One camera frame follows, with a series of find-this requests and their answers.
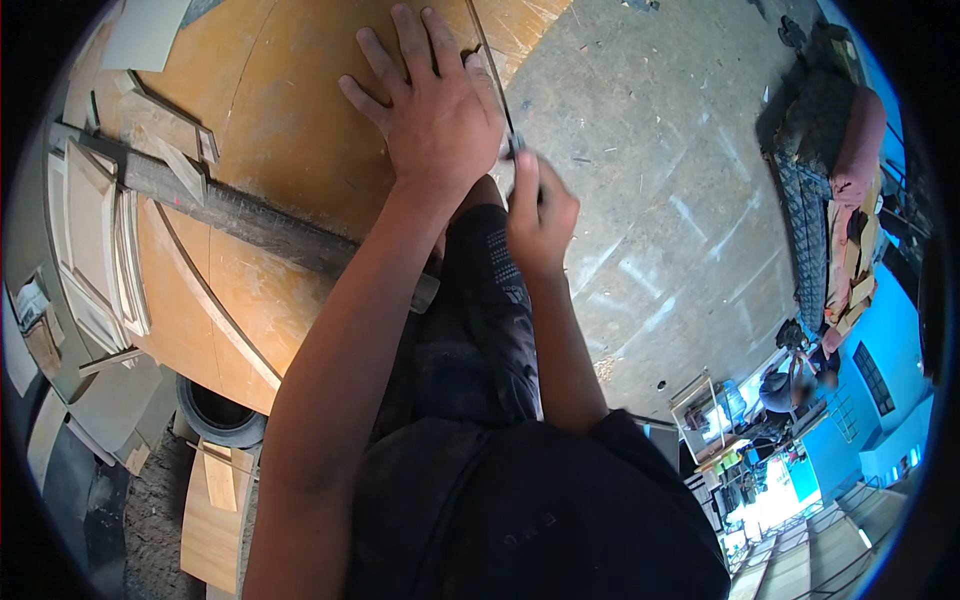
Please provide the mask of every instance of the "workbench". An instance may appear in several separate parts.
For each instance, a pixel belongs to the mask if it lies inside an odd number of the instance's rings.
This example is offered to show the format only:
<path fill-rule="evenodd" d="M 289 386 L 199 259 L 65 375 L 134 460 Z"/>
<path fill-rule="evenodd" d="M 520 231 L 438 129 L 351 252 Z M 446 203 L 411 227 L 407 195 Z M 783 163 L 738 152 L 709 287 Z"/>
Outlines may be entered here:
<path fill-rule="evenodd" d="M 399 56 L 392 1 L 226 0 L 182 29 L 162 72 L 137 72 L 150 93 L 213 131 L 220 160 L 212 180 L 265 200 L 286 215 L 360 243 L 394 183 L 376 127 L 343 97 L 353 75 L 387 96 L 355 33 L 372 27 Z M 410 3 L 414 11 L 425 2 Z M 491 46 L 505 56 L 504 84 L 569 0 L 477 0 Z M 463 0 L 433 4 L 465 49 L 479 43 Z M 118 72 L 100 64 L 119 7 L 108 14 L 70 71 L 62 122 L 83 128 L 90 91 L 99 135 L 120 139 Z M 139 199 L 140 267 L 152 326 L 133 343 L 206 388 L 269 414 L 276 391 L 217 329 L 159 245 Z M 198 271 L 281 375 L 335 283 L 176 210 L 166 210 Z"/>

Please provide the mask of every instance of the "left hand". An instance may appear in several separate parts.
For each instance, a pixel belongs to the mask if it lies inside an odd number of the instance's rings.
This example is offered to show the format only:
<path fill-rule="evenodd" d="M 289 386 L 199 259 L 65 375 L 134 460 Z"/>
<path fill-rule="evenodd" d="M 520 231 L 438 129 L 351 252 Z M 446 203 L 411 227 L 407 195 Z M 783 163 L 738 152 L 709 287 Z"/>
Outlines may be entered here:
<path fill-rule="evenodd" d="M 452 215 L 496 163 L 504 116 L 480 57 L 471 55 L 464 65 L 456 39 L 436 11 L 422 12 L 429 41 L 410 7 L 397 4 L 391 15 L 411 83 L 403 81 L 373 30 L 364 28 L 357 32 L 357 42 L 393 106 L 375 101 L 350 75 L 340 78 L 340 88 L 383 133 L 396 184 L 449 192 L 429 196 L 443 203 L 434 208 Z M 431 45 L 439 77 L 430 59 Z"/>

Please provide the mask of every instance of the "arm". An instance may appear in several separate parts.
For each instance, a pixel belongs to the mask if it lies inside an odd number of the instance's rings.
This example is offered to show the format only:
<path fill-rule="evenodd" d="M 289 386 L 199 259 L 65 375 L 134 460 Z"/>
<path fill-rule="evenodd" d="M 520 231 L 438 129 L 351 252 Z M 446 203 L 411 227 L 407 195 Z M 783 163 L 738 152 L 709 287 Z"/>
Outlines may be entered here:
<path fill-rule="evenodd" d="M 438 77 L 410 9 L 395 7 L 393 16 L 412 84 L 364 29 L 357 40 L 393 106 L 351 77 L 340 86 L 387 139 L 396 184 L 277 391 L 244 585 L 250 598 L 343 594 L 353 481 L 410 298 L 446 221 L 496 161 L 503 133 L 482 63 L 464 66 L 446 24 L 424 11 Z"/>
<path fill-rule="evenodd" d="M 538 204 L 538 193 L 543 201 Z M 564 275 L 564 254 L 580 202 L 570 196 L 545 160 L 523 151 L 510 197 L 507 247 L 530 293 L 546 421 L 587 434 L 610 410 L 577 324 Z"/>

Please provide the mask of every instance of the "fingers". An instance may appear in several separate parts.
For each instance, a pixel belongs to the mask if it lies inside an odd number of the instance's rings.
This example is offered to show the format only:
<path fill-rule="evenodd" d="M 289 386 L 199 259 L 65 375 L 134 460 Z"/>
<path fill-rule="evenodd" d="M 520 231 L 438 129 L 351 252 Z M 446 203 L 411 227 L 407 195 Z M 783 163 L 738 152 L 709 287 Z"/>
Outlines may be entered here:
<path fill-rule="evenodd" d="M 367 92 L 360 89 L 360 85 L 350 75 L 344 75 L 338 83 L 340 90 L 344 92 L 353 107 L 373 121 L 386 138 L 390 133 L 390 109 L 367 95 Z"/>
<path fill-rule="evenodd" d="M 503 128 L 503 110 L 500 108 L 497 91 L 487 67 L 484 66 L 483 57 L 480 53 L 474 52 L 467 57 L 467 76 L 473 83 L 473 89 L 476 90 L 480 104 L 483 105 L 484 112 L 487 113 L 488 123 L 499 123 Z"/>
<path fill-rule="evenodd" d="M 418 84 L 436 79 L 430 60 L 430 44 L 420 20 L 405 4 L 394 5 L 390 9 L 390 15 L 394 18 L 396 34 L 400 39 L 400 52 L 403 53 L 407 70 L 410 71 L 410 81 Z"/>
<path fill-rule="evenodd" d="M 540 192 L 540 162 L 537 155 L 521 150 L 516 155 L 516 180 L 510 195 L 510 221 L 523 228 L 535 227 L 540 222 L 537 213 L 537 195 Z"/>
<path fill-rule="evenodd" d="M 400 77 L 396 65 L 371 28 L 364 27 L 357 32 L 357 43 L 360 44 L 360 51 L 367 58 L 373 74 L 387 89 L 387 93 L 393 100 L 409 92 L 410 86 Z"/>
<path fill-rule="evenodd" d="M 441 77 L 462 76 L 464 64 L 460 60 L 460 51 L 457 40 L 453 37 L 449 25 L 436 11 L 427 7 L 423 9 L 423 24 L 430 34 L 430 43 L 433 45 L 433 54 L 437 57 L 437 68 Z"/>

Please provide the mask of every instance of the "workshop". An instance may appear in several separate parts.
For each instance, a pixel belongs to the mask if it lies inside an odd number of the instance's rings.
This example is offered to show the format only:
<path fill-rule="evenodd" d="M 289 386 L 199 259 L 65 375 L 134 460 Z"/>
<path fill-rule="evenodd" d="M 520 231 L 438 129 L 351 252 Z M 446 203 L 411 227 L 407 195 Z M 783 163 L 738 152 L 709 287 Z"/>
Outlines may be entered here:
<path fill-rule="evenodd" d="M 869 583 L 952 355 L 842 2 L 94 4 L 3 202 L 4 469 L 78 596 Z"/>

